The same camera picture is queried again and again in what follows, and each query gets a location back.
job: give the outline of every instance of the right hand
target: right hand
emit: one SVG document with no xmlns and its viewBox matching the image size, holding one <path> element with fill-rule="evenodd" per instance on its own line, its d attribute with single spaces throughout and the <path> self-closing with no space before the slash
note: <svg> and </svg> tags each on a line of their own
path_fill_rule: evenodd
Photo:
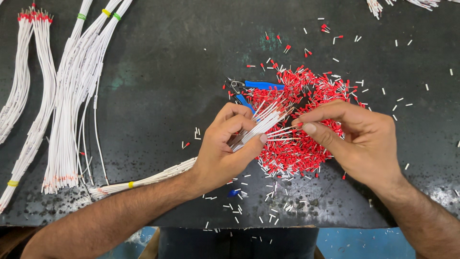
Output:
<svg viewBox="0 0 460 259">
<path fill-rule="evenodd" d="M 333 119 L 342 124 L 345 140 L 319 123 Z M 385 190 L 404 179 L 396 155 L 393 118 L 359 106 L 334 100 L 293 120 L 303 122 L 302 129 L 327 148 L 342 168 L 371 189 Z"/>
</svg>

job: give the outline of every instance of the blue floor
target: blue floor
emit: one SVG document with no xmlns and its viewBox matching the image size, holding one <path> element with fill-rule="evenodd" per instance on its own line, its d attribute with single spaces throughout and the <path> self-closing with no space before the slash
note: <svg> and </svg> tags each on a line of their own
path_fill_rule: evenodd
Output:
<svg viewBox="0 0 460 259">
<path fill-rule="evenodd" d="M 154 232 L 144 227 L 98 259 L 137 259 Z M 415 259 L 414 249 L 399 228 L 320 229 L 316 245 L 326 259 Z"/>
</svg>

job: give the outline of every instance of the blue wire cutter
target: blue wire cutter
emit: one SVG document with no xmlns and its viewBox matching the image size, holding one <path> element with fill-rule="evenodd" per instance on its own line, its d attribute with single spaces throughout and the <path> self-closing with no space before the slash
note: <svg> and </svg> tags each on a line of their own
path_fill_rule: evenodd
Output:
<svg viewBox="0 0 460 259">
<path fill-rule="evenodd" d="M 256 113 L 256 111 L 253 109 L 253 107 L 247 103 L 246 98 L 244 98 L 243 94 L 241 94 L 242 90 L 241 88 L 258 88 L 260 90 L 275 90 L 275 87 L 277 90 L 284 90 L 284 84 L 275 84 L 275 83 L 270 83 L 266 81 L 249 81 L 249 80 L 243 80 L 243 82 L 235 81 L 227 77 L 227 79 L 230 81 L 230 86 L 235 92 L 235 97 L 236 99 L 244 106 L 249 107 L 253 113 Z"/>
</svg>

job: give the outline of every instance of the black work table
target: black work table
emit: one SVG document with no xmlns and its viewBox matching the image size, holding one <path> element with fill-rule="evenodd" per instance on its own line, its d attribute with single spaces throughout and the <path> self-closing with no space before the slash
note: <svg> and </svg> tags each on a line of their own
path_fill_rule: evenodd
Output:
<svg viewBox="0 0 460 259">
<path fill-rule="evenodd" d="M 106 2 L 92 4 L 84 29 Z M 369 13 L 365 1 L 354 0 L 134 0 L 111 39 L 98 94 L 98 132 L 110 182 L 142 179 L 196 156 L 201 141 L 194 139 L 195 127 L 203 135 L 229 101 L 227 90 L 222 90 L 225 76 L 276 82 L 274 71 L 263 72 L 259 66 L 271 57 L 285 67 L 305 65 L 315 74 L 332 71 L 350 79 L 352 85 L 359 86 L 360 101 L 375 112 L 394 114 L 398 119 L 398 159 L 403 174 L 458 217 L 459 197 L 453 190 L 460 190 L 460 4 L 443 1 L 429 12 L 406 1 L 396 2 L 393 7 L 380 2 L 384 12 L 378 21 Z M 14 74 L 16 15 L 29 4 L 25 0 L 6 0 L 0 5 L 1 106 L 8 98 Z M 51 46 L 56 66 L 80 4 L 81 1 L 60 0 L 37 3 L 55 15 Z M 323 23 L 332 29 L 331 34 L 320 32 Z M 282 44 L 276 35 L 281 36 Z M 339 35 L 344 38 L 333 45 L 333 37 Z M 359 42 L 354 42 L 356 35 L 362 36 Z M 287 44 L 292 48 L 284 54 Z M 313 55 L 305 58 L 304 48 Z M 40 107 L 43 80 L 35 43 L 30 45 L 29 66 L 32 83 L 27 105 L 6 142 L 0 145 L 1 192 Z M 361 80 L 364 87 L 354 83 Z M 392 112 L 395 104 L 398 107 Z M 93 110 L 89 113 L 87 118 L 92 118 Z M 92 120 L 89 122 L 92 171 L 95 183 L 102 186 L 105 180 Z M 182 141 L 191 145 L 182 150 Z M 56 195 L 40 193 L 47 150 L 44 141 L 8 208 L 0 215 L 1 225 L 49 224 L 91 203 L 81 186 L 63 189 Z M 272 213 L 280 219 L 277 227 L 396 225 L 372 191 L 351 177 L 341 179 L 343 170 L 335 160 L 322 165 L 318 179 L 310 173 L 307 175 L 312 180 L 296 176 L 291 182 L 281 182 L 276 178 L 278 192 L 267 202 L 265 194 L 270 188 L 265 185 L 273 180 L 264 178 L 255 161 L 243 172 L 246 174 L 252 176 L 239 175 L 233 184 L 206 194 L 216 199 L 199 197 L 151 224 L 204 228 L 209 221 L 209 228 L 273 227 L 273 221 L 268 222 L 268 214 Z M 247 186 L 240 184 L 242 179 Z M 228 192 L 237 188 L 249 196 L 243 200 L 227 198 Z M 284 212 L 285 202 L 294 205 L 292 212 Z M 223 207 L 228 203 L 233 207 L 239 204 L 243 215 Z"/>
</svg>

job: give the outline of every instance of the left hand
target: left hand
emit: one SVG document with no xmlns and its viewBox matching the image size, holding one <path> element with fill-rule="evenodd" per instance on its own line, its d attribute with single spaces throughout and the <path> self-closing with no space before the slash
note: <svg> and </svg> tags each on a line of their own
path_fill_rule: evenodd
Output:
<svg viewBox="0 0 460 259">
<path fill-rule="evenodd" d="M 227 144 L 234 133 L 250 131 L 257 125 L 252 116 L 248 107 L 227 103 L 206 130 L 198 158 L 189 172 L 200 195 L 226 184 L 262 152 L 267 142 L 265 134 L 253 137 L 236 152 Z"/>
</svg>

